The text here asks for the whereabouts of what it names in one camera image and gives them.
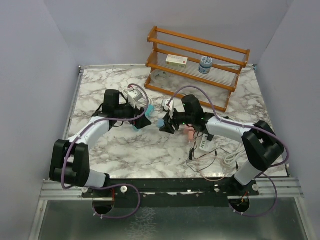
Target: metal floor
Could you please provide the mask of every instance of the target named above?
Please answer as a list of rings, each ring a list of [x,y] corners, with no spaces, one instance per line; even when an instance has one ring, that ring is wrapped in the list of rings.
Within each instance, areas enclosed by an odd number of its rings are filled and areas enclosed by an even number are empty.
[[[266,211],[274,199],[252,199],[248,213]],[[93,216],[91,201],[49,201],[41,240],[306,240],[294,198],[279,199],[265,217],[237,215],[230,208],[140,208],[122,220]],[[115,209],[122,215],[131,209]]]

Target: jar with blue lid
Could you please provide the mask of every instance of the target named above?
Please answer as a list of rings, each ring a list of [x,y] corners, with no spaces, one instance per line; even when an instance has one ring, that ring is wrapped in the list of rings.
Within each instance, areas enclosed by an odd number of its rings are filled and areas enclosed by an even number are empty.
[[[202,74],[208,74],[212,67],[213,59],[208,56],[201,57],[199,64],[199,72]]]

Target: blue lid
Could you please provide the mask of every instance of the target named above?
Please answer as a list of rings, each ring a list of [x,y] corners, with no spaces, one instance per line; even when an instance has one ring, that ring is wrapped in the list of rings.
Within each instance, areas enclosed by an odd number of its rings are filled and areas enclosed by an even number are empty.
[[[211,67],[212,66],[212,62],[213,62],[213,59],[209,56],[203,56],[201,57],[201,61],[200,61],[200,65],[203,66],[203,67]]]

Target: white power strip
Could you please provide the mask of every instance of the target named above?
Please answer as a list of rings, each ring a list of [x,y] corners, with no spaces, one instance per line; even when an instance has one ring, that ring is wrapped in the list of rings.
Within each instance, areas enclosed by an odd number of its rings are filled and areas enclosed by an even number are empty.
[[[213,148],[213,141],[208,141],[208,134],[203,134],[199,149],[204,152],[210,152]]]

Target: white cable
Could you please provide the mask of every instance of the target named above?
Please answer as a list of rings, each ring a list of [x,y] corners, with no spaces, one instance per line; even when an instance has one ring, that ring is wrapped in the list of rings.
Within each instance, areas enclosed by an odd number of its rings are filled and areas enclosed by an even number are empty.
[[[222,165],[226,168],[232,167],[236,163],[238,158],[240,158],[241,155],[244,154],[245,152],[246,152],[246,150],[243,149],[243,145],[239,144],[239,147],[237,148],[237,150],[235,152],[233,152],[223,158]]]

